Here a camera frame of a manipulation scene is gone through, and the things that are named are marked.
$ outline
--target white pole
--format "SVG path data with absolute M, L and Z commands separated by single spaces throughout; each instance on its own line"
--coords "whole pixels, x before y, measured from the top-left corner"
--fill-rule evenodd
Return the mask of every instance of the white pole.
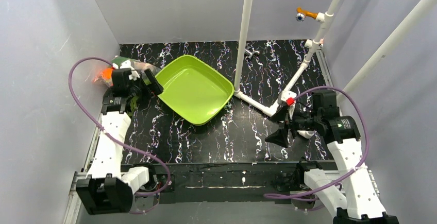
M 240 42 L 238 44 L 237 54 L 237 66 L 235 71 L 234 87 L 235 93 L 240 91 L 241 71 L 243 69 L 244 62 L 244 50 L 246 49 L 247 32 L 249 30 L 250 12 L 252 10 L 253 0 L 244 0 L 243 3 L 243 15 L 241 17 L 240 27 Z
M 366 64 L 350 80 L 344 88 L 344 91 L 350 93 L 360 82 L 369 75 L 369 72 L 385 58 L 413 28 L 437 3 L 437 0 L 420 0 L 417 5 L 410 11 L 405 19 L 396 27 L 383 44 L 369 58 Z M 343 95 L 337 96 L 338 102 L 343 100 Z

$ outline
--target orange faucet handle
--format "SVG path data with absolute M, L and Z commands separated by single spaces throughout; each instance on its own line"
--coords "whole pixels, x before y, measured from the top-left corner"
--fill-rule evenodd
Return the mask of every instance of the orange faucet handle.
M 302 13 L 305 16 L 309 16 L 309 17 L 311 17 L 313 19 L 317 18 L 317 13 L 310 12 L 308 10 L 302 9 L 301 7 L 297 7 L 296 11 L 297 11 L 297 13 Z

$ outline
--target orange object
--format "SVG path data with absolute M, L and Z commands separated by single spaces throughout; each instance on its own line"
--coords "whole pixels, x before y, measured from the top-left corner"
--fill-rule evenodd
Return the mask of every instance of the orange object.
M 103 79 L 108 80 L 111 79 L 112 77 L 112 68 L 106 68 L 104 69 L 102 72 L 100 72 L 100 75 L 102 76 Z
M 310 12 L 310 11 L 308 11 L 308 10 L 302 9 L 301 7 L 297 7 L 296 10 L 297 10 L 298 13 L 302 13 L 302 14 L 304 14 L 305 16 L 309 16 L 309 17 L 311 17 L 311 18 L 313 18 L 313 19 L 316 19 L 316 18 L 317 18 L 317 15 L 318 15 L 318 13 Z

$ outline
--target green object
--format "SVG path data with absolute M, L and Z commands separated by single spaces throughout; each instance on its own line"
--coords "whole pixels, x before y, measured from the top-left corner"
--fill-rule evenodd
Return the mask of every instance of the green object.
M 233 84 L 199 59 L 184 55 L 156 76 L 164 87 L 158 97 L 194 125 L 204 125 L 228 103 Z
M 111 63 L 115 63 L 120 67 L 120 65 L 126 60 L 132 60 L 132 59 L 118 56 L 112 59 Z

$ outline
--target red clip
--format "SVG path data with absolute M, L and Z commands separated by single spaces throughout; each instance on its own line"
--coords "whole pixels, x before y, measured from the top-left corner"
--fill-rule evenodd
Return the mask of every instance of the red clip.
M 287 99 L 287 105 L 291 106 L 293 103 L 294 103 L 294 99 L 293 98 Z

